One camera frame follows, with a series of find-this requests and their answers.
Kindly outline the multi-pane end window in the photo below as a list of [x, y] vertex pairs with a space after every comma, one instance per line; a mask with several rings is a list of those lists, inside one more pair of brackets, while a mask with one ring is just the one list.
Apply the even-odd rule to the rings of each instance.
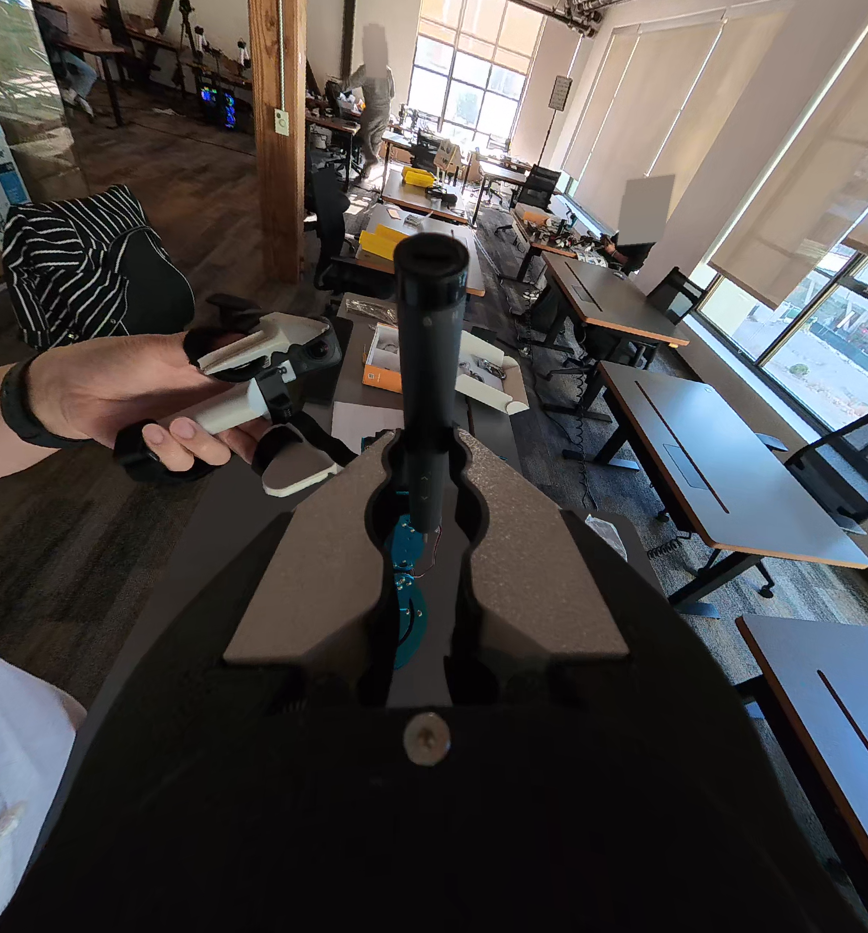
[[407, 108], [467, 149], [508, 151], [546, 17], [506, 1], [423, 1]]

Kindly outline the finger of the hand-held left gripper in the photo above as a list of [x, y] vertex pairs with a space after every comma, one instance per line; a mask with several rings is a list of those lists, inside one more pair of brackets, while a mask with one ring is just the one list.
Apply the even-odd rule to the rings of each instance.
[[199, 370], [209, 377], [219, 377], [228, 371], [257, 365], [269, 367], [275, 354], [288, 357], [291, 348], [304, 348], [314, 341], [322, 342], [331, 333], [330, 323], [323, 318], [307, 318], [285, 312], [266, 314], [258, 322], [258, 330], [239, 341], [218, 348], [199, 359]]
[[341, 471], [295, 427], [274, 427], [261, 439], [261, 484], [268, 496], [294, 496]]

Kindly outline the blue toy robot arm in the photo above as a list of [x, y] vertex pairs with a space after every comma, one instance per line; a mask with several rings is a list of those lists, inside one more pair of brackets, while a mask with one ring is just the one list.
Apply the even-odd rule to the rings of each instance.
[[393, 571], [398, 609], [393, 656], [393, 671], [398, 672], [414, 659], [425, 639], [430, 613], [420, 581], [436, 566], [442, 528], [434, 532], [430, 544], [428, 533], [418, 531], [412, 524], [406, 489], [395, 490], [393, 506], [392, 527], [383, 538], [383, 545]]

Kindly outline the white paper sheet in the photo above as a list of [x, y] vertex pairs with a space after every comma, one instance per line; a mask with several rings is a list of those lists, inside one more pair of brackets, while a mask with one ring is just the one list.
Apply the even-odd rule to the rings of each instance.
[[372, 439], [381, 432], [401, 429], [403, 426], [404, 415], [401, 409], [344, 401], [333, 403], [331, 436], [357, 455], [364, 449], [365, 438]]

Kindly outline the black electric screwdriver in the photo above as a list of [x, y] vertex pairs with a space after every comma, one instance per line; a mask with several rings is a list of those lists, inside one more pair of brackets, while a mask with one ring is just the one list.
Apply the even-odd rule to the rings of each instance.
[[421, 232], [393, 251], [404, 476], [413, 528], [440, 527], [454, 440], [469, 252], [457, 239]]

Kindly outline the black wristwatch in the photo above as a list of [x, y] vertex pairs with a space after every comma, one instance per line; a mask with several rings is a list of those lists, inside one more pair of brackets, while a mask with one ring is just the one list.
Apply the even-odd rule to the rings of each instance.
[[70, 438], [52, 433], [34, 415], [29, 398], [28, 375], [37, 357], [13, 364], [0, 383], [0, 414], [13, 434], [43, 449], [75, 449], [90, 438]]

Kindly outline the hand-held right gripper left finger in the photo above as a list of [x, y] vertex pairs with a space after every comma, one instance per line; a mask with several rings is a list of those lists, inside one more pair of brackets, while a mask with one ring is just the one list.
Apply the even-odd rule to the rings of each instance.
[[334, 677], [365, 706], [385, 706], [399, 604], [385, 541], [399, 516], [385, 431], [291, 515], [224, 651], [232, 666], [284, 666]]

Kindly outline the grey wood-edged desk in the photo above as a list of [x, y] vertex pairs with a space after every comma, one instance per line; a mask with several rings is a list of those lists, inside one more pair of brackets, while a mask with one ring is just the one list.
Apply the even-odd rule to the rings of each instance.
[[745, 615], [760, 707], [868, 910], [868, 626]]
[[601, 362], [614, 417], [593, 462], [630, 468], [629, 445], [679, 531], [729, 556], [669, 596], [678, 612], [717, 619], [705, 597], [767, 557], [867, 569], [850, 539], [710, 385]]
[[402, 169], [400, 173], [393, 171], [388, 175], [380, 194], [383, 203], [455, 225], [470, 224], [464, 196], [458, 186], [440, 180], [429, 190], [406, 186], [402, 182]]
[[474, 233], [470, 227], [454, 225], [433, 216], [411, 213], [384, 203], [372, 208], [363, 231], [375, 234], [378, 227], [390, 228], [399, 234], [404, 234], [405, 237], [420, 232], [437, 233], [462, 243], [469, 253], [466, 292], [470, 296], [485, 296], [485, 280], [477, 257]]
[[558, 304], [545, 339], [537, 346], [555, 348], [568, 318], [637, 343], [672, 348], [689, 344], [680, 327], [671, 323], [635, 284], [617, 277], [609, 268], [546, 253], [545, 276], [556, 288]]

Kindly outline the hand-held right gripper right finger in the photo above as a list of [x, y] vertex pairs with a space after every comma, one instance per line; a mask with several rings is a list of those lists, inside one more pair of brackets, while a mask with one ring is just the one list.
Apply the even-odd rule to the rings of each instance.
[[444, 674], [455, 706], [491, 706], [517, 680], [630, 656], [562, 511], [466, 431], [451, 438], [466, 539]]

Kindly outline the person's left hand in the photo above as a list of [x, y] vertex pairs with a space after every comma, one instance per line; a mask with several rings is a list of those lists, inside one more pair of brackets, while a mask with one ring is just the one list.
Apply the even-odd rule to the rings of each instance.
[[223, 466], [233, 453], [250, 463], [272, 428], [267, 420], [211, 434], [182, 415], [226, 391], [190, 362], [185, 339], [183, 333], [111, 337], [48, 350], [27, 372], [30, 411], [55, 436], [107, 447], [123, 428], [148, 421], [141, 437], [149, 455], [174, 473], [199, 463]]

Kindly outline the beige roller blind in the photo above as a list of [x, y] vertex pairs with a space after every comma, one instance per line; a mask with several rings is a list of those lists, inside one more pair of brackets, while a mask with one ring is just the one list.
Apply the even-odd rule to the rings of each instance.
[[645, 176], [679, 117], [722, 29], [719, 18], [619, 35], [628, 45], [610, 104], [575, 193], [577, 203], [615, 229], [627, 181]]
[[777, 308], [845, 238], [868, 248], [868, 29], [710, 265]]

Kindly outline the lit computer tower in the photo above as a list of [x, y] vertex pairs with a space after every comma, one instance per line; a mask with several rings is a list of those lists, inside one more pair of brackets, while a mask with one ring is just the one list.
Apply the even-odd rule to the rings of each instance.
[[235, 131], [237, 115], [233, 94], [208, 76], [197, 77], [197, 97], [204, 121], [228, 132]]

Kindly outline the wooden post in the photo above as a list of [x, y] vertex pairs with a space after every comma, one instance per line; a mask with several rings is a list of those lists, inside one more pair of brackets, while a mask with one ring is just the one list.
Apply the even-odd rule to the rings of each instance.
[[[264, 271], [297, 286], [305, 217], [307, 4], [250, 1], [248, 13]], [[288, 112], [288, 136], [274, 131], [276, 108]]]

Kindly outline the black white striped cloth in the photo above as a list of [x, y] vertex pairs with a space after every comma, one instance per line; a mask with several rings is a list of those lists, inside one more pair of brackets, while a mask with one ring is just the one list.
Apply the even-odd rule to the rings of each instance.
[[130, 189], [10, 208], [2, 260], [34, 351], [101, 337], [179, 333], [195, 297]]

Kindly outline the black office chair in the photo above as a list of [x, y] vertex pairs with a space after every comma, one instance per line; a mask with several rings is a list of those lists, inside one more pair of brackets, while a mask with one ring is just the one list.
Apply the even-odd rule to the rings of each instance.
[[340, 189], [334, 169], [327, 167], [312, 173], [311, 193], [320, 241], [313, 286], [335, 296], [349, 292], [384, 300], [393, 298], [393, 274], [362, 266], [343, 254], [344, 215], [350, 202]]
[[534, 164], [528, 172], [525, 183], [515, 196], [515, 206], [533, 207], [547, 213], [561, 175], [560, 171]]
[[789, 455], [785, 469], [842, 531], [868, 521], [868, 413]]
[[698, 286], [673, 267], [647, 295], [647, 301], [672, 324], [679, 324], [702, 303], [706, 288]]

